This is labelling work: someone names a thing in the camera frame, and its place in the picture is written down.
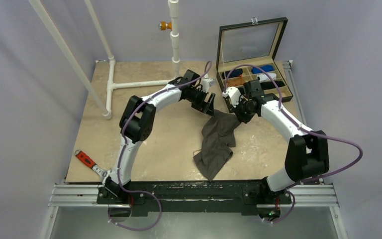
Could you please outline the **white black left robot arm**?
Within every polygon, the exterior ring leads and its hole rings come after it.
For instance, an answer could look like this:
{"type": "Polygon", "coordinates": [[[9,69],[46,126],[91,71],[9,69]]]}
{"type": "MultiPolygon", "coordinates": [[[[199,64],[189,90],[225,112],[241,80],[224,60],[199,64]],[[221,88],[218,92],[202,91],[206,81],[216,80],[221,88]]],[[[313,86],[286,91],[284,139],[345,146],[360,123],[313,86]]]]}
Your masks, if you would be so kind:
{"type": "Polygon", "coordinates": [[[209,88],[215,80],[208,75],[187,70],[183,76],[167,83],[165,87],[148,96],[132,96],[123,112],[119,126],[121,142],[118,158],[114,167],[103,180],[109,197],[117,204],[128,199],[125,185],[131,181],[134,160],[141,144],[152,132],[155,115],[163,108],[187,100],[191,107],[203,114],[214,115],[214,93],[209,88]]]}

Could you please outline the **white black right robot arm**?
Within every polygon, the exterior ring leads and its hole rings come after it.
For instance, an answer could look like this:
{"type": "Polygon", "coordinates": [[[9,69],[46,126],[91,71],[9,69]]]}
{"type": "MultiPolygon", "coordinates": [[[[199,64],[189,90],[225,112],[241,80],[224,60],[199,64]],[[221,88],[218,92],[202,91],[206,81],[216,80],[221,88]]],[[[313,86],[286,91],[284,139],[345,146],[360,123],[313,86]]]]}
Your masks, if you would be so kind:
{"type": "Polygon", "coordinates": [[[254,116],[267,120],[288,143],[282,169],[264,178],[260,198],[267,203],[279,191],[293,184],[329,171],[328,143],[323,131],[306,128],[282,104],[279,95],[265,93],[259,81],[244,83],[243,89],[228,87],[223,94],[240,122],[248,123],[254,116]]]}

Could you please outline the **dark grey boxer underwear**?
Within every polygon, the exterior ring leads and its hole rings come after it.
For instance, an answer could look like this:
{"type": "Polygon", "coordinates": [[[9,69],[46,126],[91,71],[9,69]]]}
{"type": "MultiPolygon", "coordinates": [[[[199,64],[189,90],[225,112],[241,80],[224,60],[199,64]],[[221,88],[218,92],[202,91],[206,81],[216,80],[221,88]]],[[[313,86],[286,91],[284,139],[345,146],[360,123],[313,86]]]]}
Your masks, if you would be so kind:
{"type": "Polygon", "coordinates": [[[201,175],[208,181],[213,181],[233,156],[231,148],[236,146],[234,130],[240,124],[236,115],[216,110],[214,116],[203,126],[201,148],[193,156],[193,160],[201,175]]]}

